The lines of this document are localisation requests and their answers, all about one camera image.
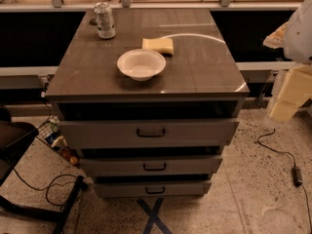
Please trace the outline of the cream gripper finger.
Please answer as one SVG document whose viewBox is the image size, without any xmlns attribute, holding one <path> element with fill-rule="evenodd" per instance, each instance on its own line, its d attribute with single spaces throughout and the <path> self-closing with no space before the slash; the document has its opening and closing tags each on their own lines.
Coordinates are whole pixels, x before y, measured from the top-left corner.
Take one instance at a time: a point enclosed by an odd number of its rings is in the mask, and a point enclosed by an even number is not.
<svg viewBox="0 0 312 234">
<path fill-rule="evenodd" d="M 277 48 L 283 48 L 284 47 L 284 36 L 285 31 L 287 29 L 287 23 L 285 22 L 281 26 L 279 26 L 274 32 L 269 34 L 263 41 L 263 45 L 271 48 L 271 49 L 277 49 Z"/>
<path fill-rule="evenodd" d="M 300 65 L 289 70 L 272 105 L 269 117 L 288 122 L 299 107 L 312 98 L 312 65 Z"/>
</svg>

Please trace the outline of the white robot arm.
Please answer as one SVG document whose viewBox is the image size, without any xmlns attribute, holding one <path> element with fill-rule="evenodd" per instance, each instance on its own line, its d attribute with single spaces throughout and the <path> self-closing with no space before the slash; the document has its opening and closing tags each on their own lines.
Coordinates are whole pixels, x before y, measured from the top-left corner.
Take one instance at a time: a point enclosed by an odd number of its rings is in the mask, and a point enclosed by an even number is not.
<svg viewBox="0 0 312 234">
<path fill-rule="evenodd" d="M 282 48 L 284 56 L 297 63 L 277 84 L 269 117 L 288 122 L 307 100 L 312 98 L 312 0 L 304 0 L 289 20 L 268 35 L 263 45 Z"/>
</svg>

